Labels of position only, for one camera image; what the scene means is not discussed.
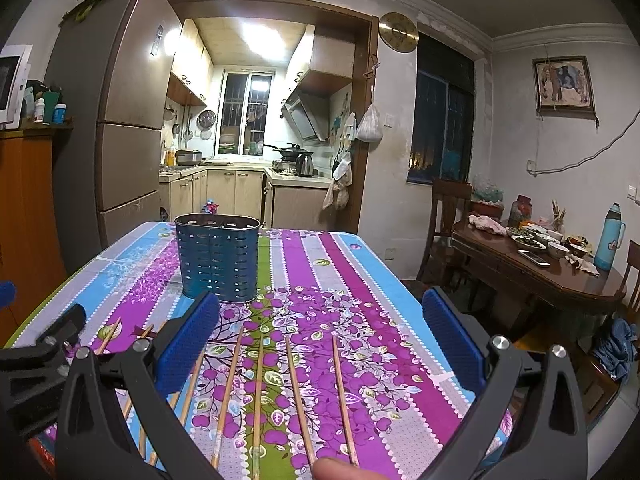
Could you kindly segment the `operator fingertip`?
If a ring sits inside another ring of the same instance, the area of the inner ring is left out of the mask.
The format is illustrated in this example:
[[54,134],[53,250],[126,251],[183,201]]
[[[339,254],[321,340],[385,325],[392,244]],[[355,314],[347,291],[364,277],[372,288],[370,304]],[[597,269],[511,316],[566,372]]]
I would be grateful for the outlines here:
[[375,471],[358,468],[332,457],[319,458],[311,466],[314,480],[386,480]]

